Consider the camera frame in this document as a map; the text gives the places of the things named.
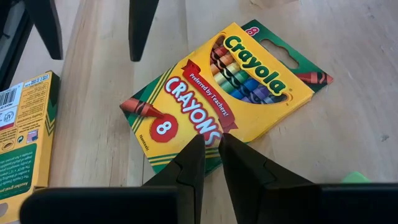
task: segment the crayon box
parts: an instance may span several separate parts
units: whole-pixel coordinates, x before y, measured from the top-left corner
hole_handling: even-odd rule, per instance
[[[0,223],[18,220],[25,198],[47,186],[59,84],[47,72],[0,92]]]
[[[284,47],[287,68],[260,42]],[[160,172],[196,135],[206,145],[206,173],[221,164],[222,133],[250,142],[333,81],[258,21],[232,23],[121,104],[149,162]]]

